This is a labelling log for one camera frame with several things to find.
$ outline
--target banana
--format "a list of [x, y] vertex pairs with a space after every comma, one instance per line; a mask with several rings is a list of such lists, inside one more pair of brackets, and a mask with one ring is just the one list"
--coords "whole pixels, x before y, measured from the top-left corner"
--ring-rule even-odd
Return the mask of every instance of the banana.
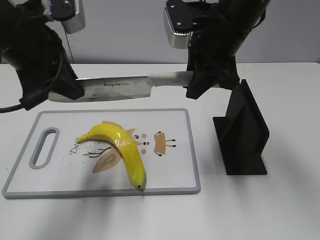
[[138, 189], [143, 185], [145, 168], [135, 141], [126, 131], [118, 126], [102, 123], [76, 139], [78, 143], [88, 140], [103, 140], [114, 145], [122, 155], [132, 184]]

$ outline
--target cutting board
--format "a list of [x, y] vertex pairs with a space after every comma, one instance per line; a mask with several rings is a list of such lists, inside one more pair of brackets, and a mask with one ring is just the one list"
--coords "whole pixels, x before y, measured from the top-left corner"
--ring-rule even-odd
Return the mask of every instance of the cutting board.
[[[135, 140], [146, 181], [136, 189], [117, 149], [76, 143], [94, 125], [123, 128]], [[43, 111], [4, 185], [7, 199], [195, 194], [200, 180], [186, 109]]]

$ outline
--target white tabletop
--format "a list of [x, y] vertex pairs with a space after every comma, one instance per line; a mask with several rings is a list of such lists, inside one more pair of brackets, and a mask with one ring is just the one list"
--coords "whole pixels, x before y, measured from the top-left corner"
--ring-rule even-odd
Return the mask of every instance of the white tabletop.
[[[183, 71], [184, 64], [73, 66], [80, 78]], [[198, 100], [182, 87], [152, 89], [150, 98], [96, 103], [46, 101], [0, 115], [0, 187], [40, 111], [186, 108], [201, 192], [70, 199], [6, 200], [0, 196], [0, 239], [10, 240], [318, 240], [320, 239], [320, 65], [239, 64], [270, 131], [265, 176], [227, 176], [213, 116], [224, 116], [230, 92]], [[0, 104], [18, 103], [15, 71], [0, 65]]]

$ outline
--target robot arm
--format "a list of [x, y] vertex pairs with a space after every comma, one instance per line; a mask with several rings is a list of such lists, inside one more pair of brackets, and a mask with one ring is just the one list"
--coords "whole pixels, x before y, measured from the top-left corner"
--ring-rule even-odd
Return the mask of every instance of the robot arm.
[[0, 113], [30, 110], [48, 99], [49, 91], [77, 99], [84, 90], [66, 57], [62, 41], [46, 23], [60, 21], [69, 33], [85, 26], [80, 0], [52, 0], [45, 8], [41, 0], [14, 5], [0, 1], [0, 57], [19, 77], [23, 95], [20, 104]]
[[[199, 98], [215, 85], [232, 90], [239, 85], [235, 54], [266, 16], [270, 0], [168, 0], [165, 29], [174, 48], [188, 49], [187, 71], [192, 79], [186, 97]], [[23, 95], [20, 104], [0, 108], [0, 113], [30, 110], [48, 99], [49, 92], [76, 100], [85, 90], [66, 57], [59, 36], [46, 26], [59, 21], [66, 32], [85, 27], [81, 0], [28, 0], [13, 6], [0, 0], [0, 57], [15, 67]]]

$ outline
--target kitchen knife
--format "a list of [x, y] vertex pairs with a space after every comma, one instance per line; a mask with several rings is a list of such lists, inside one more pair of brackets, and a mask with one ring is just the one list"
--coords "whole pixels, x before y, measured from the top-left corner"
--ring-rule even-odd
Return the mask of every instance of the kitchen knife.
[[84, 96], [72, 100], [55, 92], [49, 92], [49, 100], [60, 103], [103, 102], [150, 97], [152, 87], [187, 87], [192, 71], [176, 71], [150, 74], [147, 76], [107, 77], [78, 79], [84, 89]]

